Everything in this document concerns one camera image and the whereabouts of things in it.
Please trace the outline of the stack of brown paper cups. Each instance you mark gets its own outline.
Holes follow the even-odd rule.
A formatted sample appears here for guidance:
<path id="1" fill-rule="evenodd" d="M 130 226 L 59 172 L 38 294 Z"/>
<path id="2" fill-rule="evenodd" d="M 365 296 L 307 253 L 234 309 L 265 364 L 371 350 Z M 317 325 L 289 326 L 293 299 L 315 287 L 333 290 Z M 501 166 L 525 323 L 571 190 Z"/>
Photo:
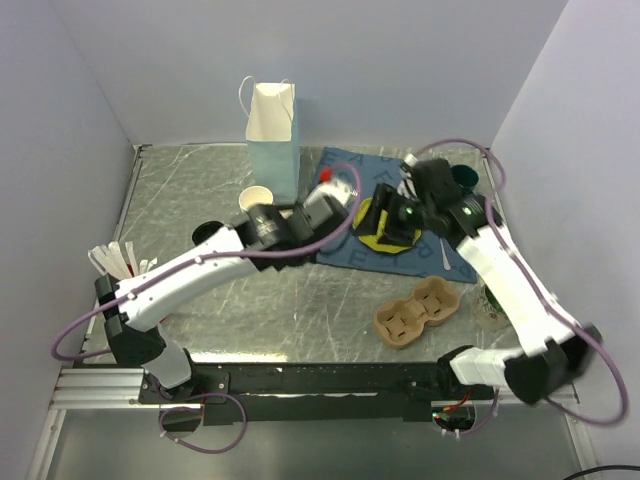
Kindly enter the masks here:
<path id="1" fill-rule="evenodd" d="M 273 193 L 268 188 L 259 185 L 244 189 L 238 197 L 238 204 L 242 211 L 248 211 L 255 205 L 271 205 L 273 201 Z"/>

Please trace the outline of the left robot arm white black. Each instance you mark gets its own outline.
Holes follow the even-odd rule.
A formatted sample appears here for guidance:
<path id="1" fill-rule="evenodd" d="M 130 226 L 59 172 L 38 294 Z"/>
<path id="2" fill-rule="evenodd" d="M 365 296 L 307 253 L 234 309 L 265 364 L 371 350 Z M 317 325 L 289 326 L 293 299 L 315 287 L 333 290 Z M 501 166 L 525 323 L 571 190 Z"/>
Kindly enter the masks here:
<path id="1" fill-rule="evenodd" d="M 161 320 L 208 291 L 268 268 L 281 270 L 314 258 L 350 224 L 349 193 L 320 189 L 284 216 L 275 205 L 256 204 L 186 253 L 146 274 L 95 282 L 110 351 L 124 367 L 142 367 L 174 401 L 190 400 L 198 377 L 188 351 L 163 330 Z"/>

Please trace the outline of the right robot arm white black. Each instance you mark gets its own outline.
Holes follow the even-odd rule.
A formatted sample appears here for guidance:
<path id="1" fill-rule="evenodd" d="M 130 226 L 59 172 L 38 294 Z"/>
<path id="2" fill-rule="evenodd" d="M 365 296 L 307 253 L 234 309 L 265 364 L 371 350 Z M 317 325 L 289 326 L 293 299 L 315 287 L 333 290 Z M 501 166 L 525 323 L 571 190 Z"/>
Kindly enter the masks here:
<path id="1" fill-rule="evenodd" d="M 519 255 L 490 199 L 465 191 L 444 158 L 408 155 L 402 180 L 376 186 L 358 236 L 377 236 L 383 245 L 410 247 L 417 231 L 446 240 L 477 273 L 516 331 L 519 345 L 505 350 L 465 348 L 448 356 L 437 385 L 456 399 L 472 385 L 506 386 L 534 405 L 581 376 L 602 342 L 589 326 L 562 310 Z"/>

